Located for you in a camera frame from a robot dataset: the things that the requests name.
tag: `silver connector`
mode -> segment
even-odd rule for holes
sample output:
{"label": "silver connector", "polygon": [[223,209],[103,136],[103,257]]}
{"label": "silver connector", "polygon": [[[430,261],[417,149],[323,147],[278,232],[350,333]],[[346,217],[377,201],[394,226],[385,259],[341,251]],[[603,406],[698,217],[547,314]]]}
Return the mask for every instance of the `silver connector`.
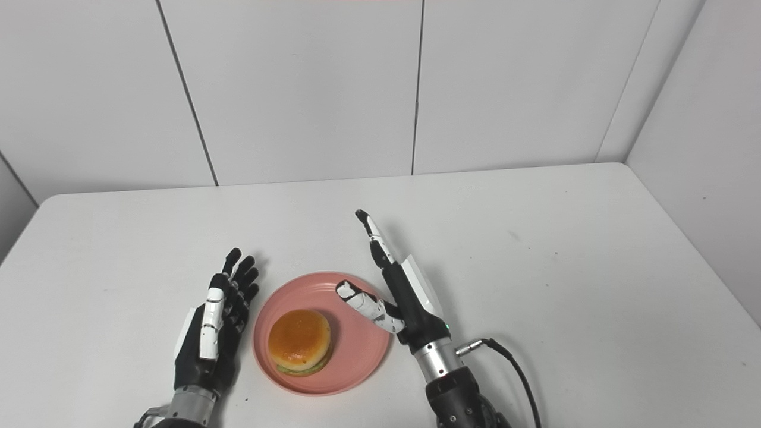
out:
{"label": "silver connector", "polygon": [[478,349],[481,345],[483,345],[483,340],[481,339],[471,340],[470,342],[465,343],[461,347],[458,347],[457,349],[455,349],[454,353],[456,353],[457,356],[467,355],[473,352],[474,350]]}
{"label": "silver connector", "polygon": [[179,387],[169,404],[167,419],[191,420],[206,426],[216,402],[217,396],[207,389],[195,385]]}
{"label": "silver connector", "polygon": [[465,366],[454,352],[452,340],[448,337],[427,343],[415,353],[415,359],[418,360],[425,383],[431,383]]}

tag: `sesame-free bun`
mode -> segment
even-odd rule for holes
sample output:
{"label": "sesame-free bun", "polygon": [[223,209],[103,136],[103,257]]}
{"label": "sesame-free bun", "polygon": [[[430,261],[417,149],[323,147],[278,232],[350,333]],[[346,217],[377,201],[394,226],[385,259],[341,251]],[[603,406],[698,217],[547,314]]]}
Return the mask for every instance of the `sesame-free bun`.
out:
{"label": "sesame-free bun", "polygon": [[267,346],[279,371],[311,375],[322,369],[330,357],[330,324],[317,311],[290,311],[272,326]]}

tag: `fingertip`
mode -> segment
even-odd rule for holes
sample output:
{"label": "fingertip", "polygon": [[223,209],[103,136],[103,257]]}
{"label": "fingertip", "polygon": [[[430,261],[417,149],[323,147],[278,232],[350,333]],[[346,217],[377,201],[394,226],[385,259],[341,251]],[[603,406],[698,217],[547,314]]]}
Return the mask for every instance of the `fingertip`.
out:
{"label": "fingertip", "polygon": [[226,290],[229,284],[230,284],[230,281],[228,280],[228,277],[225,274],[215,273],[214,276],[212,276],[212,281],[209,283],[209,288]]}

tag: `robotic finger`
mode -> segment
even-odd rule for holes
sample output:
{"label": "robotic finger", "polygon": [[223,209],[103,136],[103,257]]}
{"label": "robotic finger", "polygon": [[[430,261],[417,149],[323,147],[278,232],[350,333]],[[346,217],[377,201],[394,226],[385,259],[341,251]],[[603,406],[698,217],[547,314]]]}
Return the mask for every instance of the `robotic finger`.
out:
{"label": "robotic finger", "polygon": [[336,293],[341,297],[341,300],[385,331],[397,334],[404,330],[404,320],[401,318],[399,308],[389,302],[362,291],[348,280],[344,280],[336,286]]}

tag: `white table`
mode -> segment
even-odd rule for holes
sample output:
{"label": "white table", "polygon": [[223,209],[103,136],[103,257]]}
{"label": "white table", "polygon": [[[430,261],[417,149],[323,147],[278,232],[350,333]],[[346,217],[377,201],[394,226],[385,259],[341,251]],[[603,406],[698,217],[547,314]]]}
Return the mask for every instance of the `white table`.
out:
{"label": "white table", "polygon": [[[387,293],[358,207],[427,271],[455,342],[514,352],[547,427],[761,423],[759,328],[627,167],[591,164],[55,196],[0,267],[3,425],[126,427],[166,403],[180,325],[233,246],[263,271],[255,312],[317,270]],[[248,336],[241,349],[225,428],[354,427],[358,414],[362,428],[434,426],[396,342],[327,398],[283,391]],[[532,426],[501,357],[466,363],[515,428]]]}

